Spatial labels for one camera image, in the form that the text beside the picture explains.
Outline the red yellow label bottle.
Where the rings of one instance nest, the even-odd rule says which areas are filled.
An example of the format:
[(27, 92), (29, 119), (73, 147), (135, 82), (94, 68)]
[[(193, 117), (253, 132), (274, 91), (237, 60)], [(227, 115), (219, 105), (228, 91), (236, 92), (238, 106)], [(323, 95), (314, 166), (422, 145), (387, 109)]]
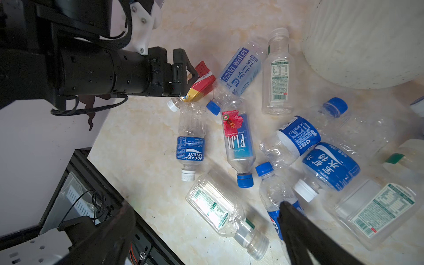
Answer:
[(201, 61), (195, 69), (199, 74), (198, 80), (190, 88), (186, 96), (173, 97), (168, 101), (167, 106), (171, 111), (176, 112), (180, 110), (184, 103), (197, 102), (213, 90), (216, 77), (205, 62)]

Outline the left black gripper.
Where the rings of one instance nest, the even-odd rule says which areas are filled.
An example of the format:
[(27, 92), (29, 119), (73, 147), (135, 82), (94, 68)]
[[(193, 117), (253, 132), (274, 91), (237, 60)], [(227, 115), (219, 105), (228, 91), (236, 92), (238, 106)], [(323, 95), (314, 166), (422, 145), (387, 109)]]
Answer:
[(199, 78), (185, 50), (173, 50), (173, 65), (167, 62), (167, 51), (150, 49), (149, 55), (116, 50), (113, 61), (113, 95), (177, 97), (186, 96)]

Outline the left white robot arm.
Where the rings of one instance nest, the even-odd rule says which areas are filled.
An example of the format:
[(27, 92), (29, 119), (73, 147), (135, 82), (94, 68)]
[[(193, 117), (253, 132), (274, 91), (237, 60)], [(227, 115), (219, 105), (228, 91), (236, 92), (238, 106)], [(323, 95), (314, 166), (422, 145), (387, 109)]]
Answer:
[(168, 62), (149, 47), (162, 3), (120, 1), (123, 28), (113, 36), (112, 1), (2, 1), (1, 107), (43, 99), (55, 116), (96, 112), (67, 109), (83, 96), (185, 96), (199, 75), (183, 49)]

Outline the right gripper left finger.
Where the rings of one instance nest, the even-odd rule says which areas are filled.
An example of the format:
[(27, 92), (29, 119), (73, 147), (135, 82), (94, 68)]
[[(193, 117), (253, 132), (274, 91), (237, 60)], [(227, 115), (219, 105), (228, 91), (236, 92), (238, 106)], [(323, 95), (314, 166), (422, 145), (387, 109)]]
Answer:
[(123, 265), (135, 234), (134, 209), (127, 203), (108, 220), (95, 225), (89, 216), (63, 222), (64, 231), (71, 240), (70, 252), (58, 265)]

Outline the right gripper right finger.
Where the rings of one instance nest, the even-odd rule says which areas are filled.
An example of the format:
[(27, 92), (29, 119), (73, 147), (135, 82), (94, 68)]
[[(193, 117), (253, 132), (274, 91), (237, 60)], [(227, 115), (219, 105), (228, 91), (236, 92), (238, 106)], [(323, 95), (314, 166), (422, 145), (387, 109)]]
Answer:
[(312, 265), (312, 258), (320, 265), (361, 264), (288, 202), (280, 203), (278, 224), (292, 265)]

